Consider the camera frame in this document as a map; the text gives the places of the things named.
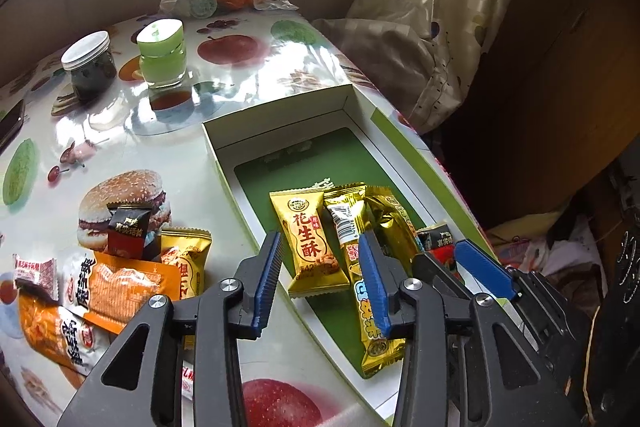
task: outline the metal screw head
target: metal screw head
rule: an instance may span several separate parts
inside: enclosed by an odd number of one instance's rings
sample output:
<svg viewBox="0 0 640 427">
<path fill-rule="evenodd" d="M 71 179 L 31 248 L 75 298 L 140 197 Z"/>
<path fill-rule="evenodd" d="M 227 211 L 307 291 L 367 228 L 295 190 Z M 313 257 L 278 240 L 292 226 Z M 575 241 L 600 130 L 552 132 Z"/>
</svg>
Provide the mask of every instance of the metal screw head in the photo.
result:
<svg viewBox="0 0 640 427">
<path fill-rule="evenodd" d="M 478 295 L 476 295 L 476 302 L 480 306 L 486 308 L 487 306 L 491 306 L 495 301 L 491 295 L 487 293 L 479 293 Z"/>
<path fill-rule="evenodd" d="M 223 292 L 234 292 L 240 287 L 238 279 L 225 279 L 220 282 L 220 288 Z"/>
<path fill-rule="evenodd" d="M 162 308 L 166 304 L 166 297 L 164 295 L 154 295 L 149 299 L 149 306 L 152 308 Z"/>
<path fill-rule="evenodd" d="M 422 288 L 422 281 L 420 279 L 415 279 L 414 277 L 409 277 L 409 279 L 405 279 L 402 284 L 404 284 L 404 287 L 407 288 L 408 290 L 415 291 Z"/>
</svg>

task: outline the patterned fabric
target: patterned fabric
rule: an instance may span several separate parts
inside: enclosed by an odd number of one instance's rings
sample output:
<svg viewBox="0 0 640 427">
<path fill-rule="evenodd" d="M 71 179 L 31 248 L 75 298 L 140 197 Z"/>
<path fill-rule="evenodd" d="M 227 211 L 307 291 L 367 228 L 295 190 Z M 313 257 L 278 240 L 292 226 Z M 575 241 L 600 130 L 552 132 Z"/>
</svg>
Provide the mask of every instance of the patterned fabric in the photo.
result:
<svg viewBox="0 0 640 427">
<path fill-rule="evenodd" d="M 423 134 L 466 98 L 509 0 L 355 0 L 314 26 Z"/>
</svg>

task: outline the gold snack wrapper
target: gold snack wrapper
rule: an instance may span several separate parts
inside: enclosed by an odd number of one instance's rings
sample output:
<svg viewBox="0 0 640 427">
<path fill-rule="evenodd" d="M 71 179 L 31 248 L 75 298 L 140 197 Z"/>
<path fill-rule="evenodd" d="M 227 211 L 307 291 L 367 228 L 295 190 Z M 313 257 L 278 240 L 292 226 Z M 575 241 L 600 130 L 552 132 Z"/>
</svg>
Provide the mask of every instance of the gold snack wrapper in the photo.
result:
<svg viewBox="0 0 640 427">
<path fill-rule="evenodd" d="M 362 279 L 358 259 L 358 238 L 370 228 L 365 205 L 364 184 L 343 185 L 324 193 L 324 204 L 334 220 L 340 241 L 340 249 L 347 263 L 347 270 L 358 308 L 360 339 L 364 344 L 362 372 L 365 378 L 372 377 L 380 369 L 404 355 L 404 339 L 386 340 L 373 320 L 369 295 Z"/>
<path fill-rule="evenodd" d="M 271 203 L 278 214 L 295 267 L 289 285 L 289 297 L 308 297 L 349 288 L 349 279 L 326 241 L 320 212 L 322 188 L 299 188 L 270 192 Z"/>
<path fill-rule="evenodd" d="M 365 199 L 373 215 L 376 235 L 382 236 L 383 248 L 386 246 L 385 253 L 398 259 L 411 276 L 411 261 L 424 248 L 409 215 L 388 187 L 367 187 Z"/>
<path fill-rule="evenodd" d="M 204 263 L 211 246 L 211 234 L 201 229 L 165 227 L 160 236 L 160 261 L 180 270 L 180 299 L 200 295 L 204 290 Z M 184 347 L 193 349 L 195 338 L 184 338 Z"/>
</svg>

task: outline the snack packet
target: snack packet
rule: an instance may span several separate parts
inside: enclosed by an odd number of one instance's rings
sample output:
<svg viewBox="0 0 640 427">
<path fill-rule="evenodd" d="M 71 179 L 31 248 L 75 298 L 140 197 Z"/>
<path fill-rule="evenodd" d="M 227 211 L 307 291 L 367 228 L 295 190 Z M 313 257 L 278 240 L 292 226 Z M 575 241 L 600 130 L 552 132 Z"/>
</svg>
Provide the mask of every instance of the snack packet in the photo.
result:
<svg viewBox="0 0 640 427">
<path fill-rule="evenodd" d="M 453 236 L 447 223 L 436 223 L 430 227 L 424 227 L 416 233 L 424 249 L 446 266 L 464 284 L 465 280 L 462 279 L 462 275 L 458 272 L 458 265 L 453 257 Z"/>
<path fill-rule="evenodd" d="M 322 188 L 270 192 L 295 267 L 289 297 L 308 297 L 346 290 L 350 284 L 326 241 L 320 212 Z"/>
<path fill-rule="evenodd" d="M 20 291 L 18 313 L 34 350 L 81 375 L 89 374 L 110 345 L 107 331 L 30 293 Z"/>
<path fill-rule="evenodd" d="M 28 287 L 58 302 L 58 274 L 55 258 L 37 263 L 25 261 L 14 253 L 14 285 L 16 288 Z"/>
<path fill-rule="evenodd" d="M 381 237 L 382 247 L 386 247 L 385 253 L 398 259 L 411 276 L 411 261 L 424 248 L 409 215 L 388 187 L 367 186 L 365 198 L 373 214 L 376 235 Z"/>
<path fill-rule="evenodd" d="M 362 373 L 372 377 L 385 365 L 400 360 L 404 355 L 404 339 L 386 340 L 375 325 L 367 288 L 360 271 L 358 238 L 370 228 L 365 205 L 364 184 L 343 185 L 324 193 L 324 205 L 329 210 L 340 241 L 340 249 L 347 263 L 353 294 L 358 308 L 360 339 L 364 344 Z"/>
<path fill-rule="evenodd" d="M 120 333 L 133 315 L 157 293 L 180 298 L 180 270 L 150 261 L 123 259 L 81 250 L 63 269 L 62 305 L 112 333 Z"/>
<path fill-rule="evenodd" d="M 193 364 L 182 361 L 182 396 L 193 400 Z"/>
<path fill-rule="evenodd" d="M 107 251 L 126 259 L 141 259 L 153 207 L 150 203 L 107 205 L 111 220 Z"/>
<path fill-rule="evenodd" d="M 204 263 L 211 246 L 211 234 L 199 229 L 162 229 L 160 260 L 180 270 L 180 299 L 200 295 L 204 288 Z M 184 347 L 193 349 L 195 338 L 184 338 Z"/>
</svg>

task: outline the jar of dark food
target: jar of dark food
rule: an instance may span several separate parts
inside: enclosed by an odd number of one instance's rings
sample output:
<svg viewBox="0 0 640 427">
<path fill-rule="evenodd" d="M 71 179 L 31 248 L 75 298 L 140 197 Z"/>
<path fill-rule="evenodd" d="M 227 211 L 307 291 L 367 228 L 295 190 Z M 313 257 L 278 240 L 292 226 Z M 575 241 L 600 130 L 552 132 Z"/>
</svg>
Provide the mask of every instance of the jar of dark food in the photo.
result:
<svg viewBox="0 0 640 427">
<path fill-rule="evenodd" d="M 62 55 L 62 67 L 71 74 L 71 85 L 81 103 L 104 93 L 116 76 L 109 34 L 95 32 L 83 37 Z"/>
</svg>

